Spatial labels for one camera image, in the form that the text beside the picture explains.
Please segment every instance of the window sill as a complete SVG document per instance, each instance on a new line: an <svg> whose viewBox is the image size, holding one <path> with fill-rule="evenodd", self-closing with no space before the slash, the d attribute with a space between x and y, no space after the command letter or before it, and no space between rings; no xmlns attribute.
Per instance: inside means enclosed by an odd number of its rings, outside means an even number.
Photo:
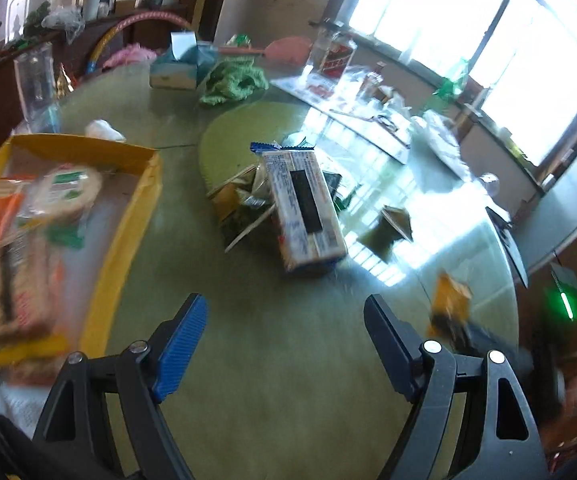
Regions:
<svg viewBox="0 0 577 480"><path fill-rule="evenodd" d="M336 27L328 20L323 22L311 21L309 22L309 25L311 27L323 26L331 30L336 29ZM433 70L424 66L422 63L412 60L410 63L404 64L399 60L400 54L402 53L399 50L390 46L389 44L383 43L379 40L376 40L375 38L368 38L367 36L364 36L363 34L360 34L359 32L348 27L345 27L345 30L348 33L350 33L350 35L353 37L353 40L358 45L368 49L369 51L373 52L374 54L377 54L378 56L384 57L389 62L395 64L398 68L405 70L406 72L421 79L426 84L434 88L439 88L441 86L443 78L440 75L436 74ZM461 112L467 110L463 104L456 102L454 105ZM520 168L525 173L526 177L531 182L536 191L541 196L543 196L545 194L545 191L543 187L540 186L540 184L537 182L533 174L510 152L510 150L504 144L502 139L500 139L497 135L495 135L492 127L492 121L485 116L481 118L473 118L473 122L476 125L480 126L486 132L486 134L488 134L493 139L493 141L502 148L504 153L506 153L506 155L513 160L513 162L518 166L518 168Z"/></svg>

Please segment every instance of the green tabletop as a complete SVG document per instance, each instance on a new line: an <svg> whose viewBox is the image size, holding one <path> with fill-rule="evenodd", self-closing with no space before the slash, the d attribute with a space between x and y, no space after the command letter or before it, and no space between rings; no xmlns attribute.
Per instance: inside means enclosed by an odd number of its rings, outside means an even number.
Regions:
<svg viewBox="0 0 577 480"><path fill-rule="evenodd" d="M291 70L268 67L269 78ZM424 336L438 272L472 290L471 316L518 340L513 280L485 213L481 187L463 183L414 142L403 166L341 124L280 91L205 108L192 91L150 89L148 65L118 68L61 102L62 130L107 120L128 142L160 149L164 190L134 260L108 352L144 338L187 295L206 297L209 319L182 384L162 410L195 478L376 478L410 405L396 394L364 328L381 294ZM349 257L319 278L284 273L279 256L245 238L230 253L205 195L249 163L252 140L307 137L320 164L359 187L340 216ZM361 241L384 205L411 214L413 243L389 263ZM125 473L137 468L110 403ZM459 430L452 409L434 475L443 476Z"/></svg>

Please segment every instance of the blue gripper pad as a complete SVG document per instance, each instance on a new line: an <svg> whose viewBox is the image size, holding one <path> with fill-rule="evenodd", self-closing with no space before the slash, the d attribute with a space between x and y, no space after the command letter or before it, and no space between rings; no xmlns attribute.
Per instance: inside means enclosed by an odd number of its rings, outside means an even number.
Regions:
<svg viewBox="0 0 577 480"><path fill-rule="evenodd" d="M195 352L206 327L208 307L198 296L179 323L158 360L158 373L152 393L156 402L163 402L168 394L177 391L188 362Z"/></svg>

